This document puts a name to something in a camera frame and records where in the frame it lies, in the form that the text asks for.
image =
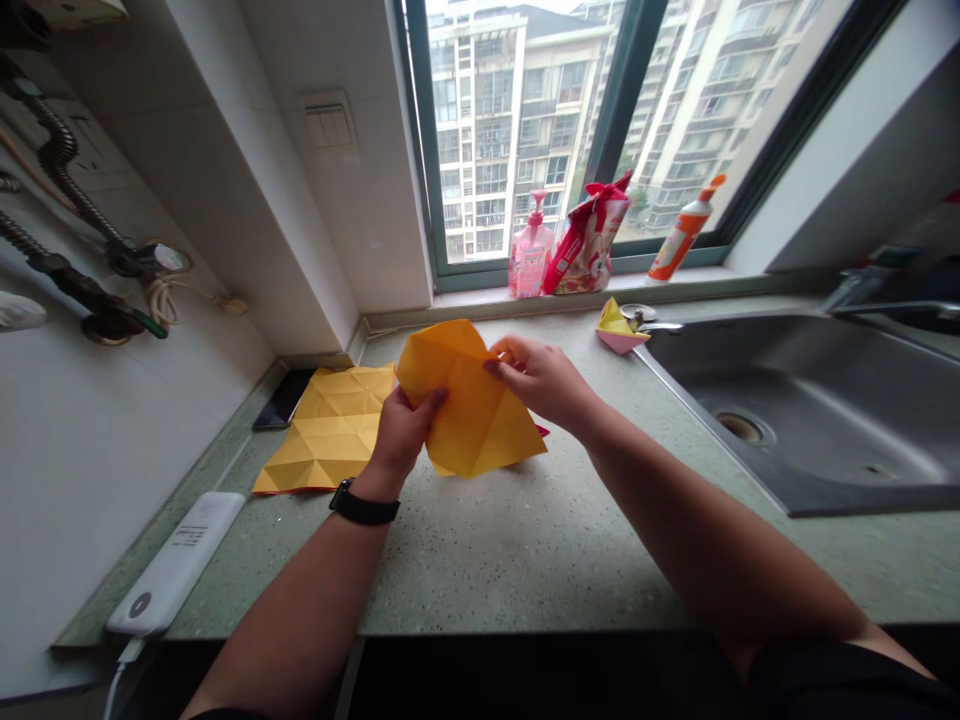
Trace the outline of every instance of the person's right hand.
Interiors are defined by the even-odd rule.
[[[507,335],[490,351],[499,355],[500,360],[487,360],[484,369],[513,390],[537,415],[566,430],[571,430],[590,406],[599,402],[597,394],[558,347]]]

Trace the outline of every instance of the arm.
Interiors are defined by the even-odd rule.
[[[351,494],[375,502],[399,497],[445,398],[437,391],[413,410],[394,390]],[[331,514],[244,616],[182,720],[219,707],[279,720],[315,706],[346,662],[388,530]]]
[[[763,645],[852,642],[930,676],[799,548],[664,450],[587,385],[559,348],[508,336],[487,370],[574,435],[684,602],[743,678]]]

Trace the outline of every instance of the window pane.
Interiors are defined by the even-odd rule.
[[[835,27],[821,0],[670,0],[627,134],[618,172],[632,169],[633,204],[617,242],[662,238],[711,178],[711,230]],[[798,72],[787,67],[802,63]]]
[[[427,175],[448,238],[477,233],[445,243],[447,262],[506,258],[531,190],[549,188],[551,224],[579,199],[624,3],[429,5],[430,77],[414,78],[433,92],[440,168]]]

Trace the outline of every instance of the watch strap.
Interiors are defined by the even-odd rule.
[[[340,483],[330,500],[330,509],[358,525],[386,525],[393,522],[400,510],[400,501],[378,503],[351,495],[350,486],[353,480],[354,478],[347,478]]]

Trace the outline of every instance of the black phone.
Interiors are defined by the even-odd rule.
[[[300,399],[315,371],[316,368],[309,368],[288,372],[254,421],[253,429],[279,430],[290,427],[290,423],[293,422],[293,413],[297,411]]]

